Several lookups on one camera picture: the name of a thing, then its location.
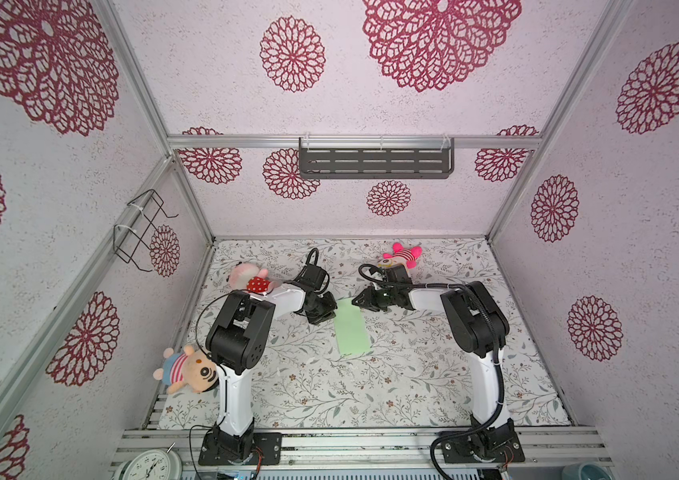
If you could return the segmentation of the light green paper sheet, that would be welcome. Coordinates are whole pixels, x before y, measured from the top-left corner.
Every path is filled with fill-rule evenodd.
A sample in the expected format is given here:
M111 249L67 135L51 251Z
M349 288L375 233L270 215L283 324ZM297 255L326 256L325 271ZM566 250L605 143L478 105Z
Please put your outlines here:
M339 354L342 356L361 355L371 351L371 338L363 310L349 298L337 302L334 332Z

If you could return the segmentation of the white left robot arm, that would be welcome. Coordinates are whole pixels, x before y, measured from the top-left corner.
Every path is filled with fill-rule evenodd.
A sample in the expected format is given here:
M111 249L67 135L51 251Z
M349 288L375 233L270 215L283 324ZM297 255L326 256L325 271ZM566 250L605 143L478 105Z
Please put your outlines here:
M310 291L281 284L267 294L230 292L205 340L205 350L216 364L219 379L221 432L241 437L253 426L251 370L259 364L273 321L301 313L310 323L335 316L336 300L329 291Z

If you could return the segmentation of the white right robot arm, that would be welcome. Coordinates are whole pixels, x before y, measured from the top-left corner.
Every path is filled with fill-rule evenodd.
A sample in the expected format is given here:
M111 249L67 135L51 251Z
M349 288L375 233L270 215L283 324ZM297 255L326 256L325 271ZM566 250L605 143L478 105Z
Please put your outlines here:
M379 282L357 294L353 305L372 312L397 306L443 314L451 337L467 354L471 368L471 430L499 428L509 422L503 382L503 349L509 322L483 283Z

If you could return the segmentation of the white pink owl plush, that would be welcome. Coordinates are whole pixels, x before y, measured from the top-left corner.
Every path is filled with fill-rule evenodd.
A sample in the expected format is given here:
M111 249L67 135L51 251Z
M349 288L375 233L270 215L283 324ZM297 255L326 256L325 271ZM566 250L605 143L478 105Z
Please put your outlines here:
M405 247L397 242L393 244L393 252L383 254L383 259L379 261L379 267L391 268L401 264L408 270L411 270L417 267L421 255L423 255L423 248L421 246Z

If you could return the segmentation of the pink plush red dotted dress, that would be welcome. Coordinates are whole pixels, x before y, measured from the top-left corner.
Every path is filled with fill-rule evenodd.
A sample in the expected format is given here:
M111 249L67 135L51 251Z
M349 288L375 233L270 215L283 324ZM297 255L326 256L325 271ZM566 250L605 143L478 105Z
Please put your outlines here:
M229 287L233 290L245 290L251 293L267 294L275 285L268 279L268 270L252 263L239 263L234 266L227 278Z

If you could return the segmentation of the striped hat doll plush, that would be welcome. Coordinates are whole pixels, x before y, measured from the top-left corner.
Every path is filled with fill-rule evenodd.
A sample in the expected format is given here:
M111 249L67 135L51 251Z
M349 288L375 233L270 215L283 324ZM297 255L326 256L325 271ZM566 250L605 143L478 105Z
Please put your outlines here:
M217 388L216 364L192 345L185 345L179 350L166 348L162 357L163 364L153 371L152 377L167 387L168 394L183 389L204 393Z

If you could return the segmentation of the white analog clock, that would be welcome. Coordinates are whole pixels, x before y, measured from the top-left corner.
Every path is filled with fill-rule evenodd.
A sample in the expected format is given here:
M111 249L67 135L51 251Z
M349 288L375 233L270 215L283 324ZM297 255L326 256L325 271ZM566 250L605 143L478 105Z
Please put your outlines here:
M179 480L182 476L182 460L169 447L146 450L135 458L123 462L112 474L112 480Z

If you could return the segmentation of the teal cup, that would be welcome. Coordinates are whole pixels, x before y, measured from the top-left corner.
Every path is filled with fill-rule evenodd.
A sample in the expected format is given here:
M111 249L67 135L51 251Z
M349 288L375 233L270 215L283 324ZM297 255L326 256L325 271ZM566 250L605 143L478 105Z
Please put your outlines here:
M613 480L613 478L603 466L583 462L563 467L561 480Z

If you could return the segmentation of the grey wall shelf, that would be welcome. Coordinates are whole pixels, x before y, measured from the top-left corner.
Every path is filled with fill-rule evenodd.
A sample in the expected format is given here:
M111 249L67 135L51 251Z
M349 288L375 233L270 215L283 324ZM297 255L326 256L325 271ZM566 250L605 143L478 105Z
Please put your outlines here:
M297 166L311 180L441 180L455 171L455 148L450 139L435 148L329 148L300 138Z

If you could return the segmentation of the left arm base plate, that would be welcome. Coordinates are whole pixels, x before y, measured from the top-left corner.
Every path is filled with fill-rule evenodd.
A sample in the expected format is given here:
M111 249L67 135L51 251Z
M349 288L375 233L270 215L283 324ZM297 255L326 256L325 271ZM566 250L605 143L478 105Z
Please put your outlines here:
M281 433L248 432L241 437L213 429L203 437L200 466L271 466L280 463Z

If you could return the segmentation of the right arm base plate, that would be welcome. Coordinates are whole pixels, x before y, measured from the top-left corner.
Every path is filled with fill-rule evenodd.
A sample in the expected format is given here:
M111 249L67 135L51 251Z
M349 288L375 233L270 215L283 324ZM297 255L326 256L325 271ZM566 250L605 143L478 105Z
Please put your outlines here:
M489 428L471 436L449 439L443 444L443 456L447 464L457 463L498 463L525 462L515 428L507 423L501 427Z

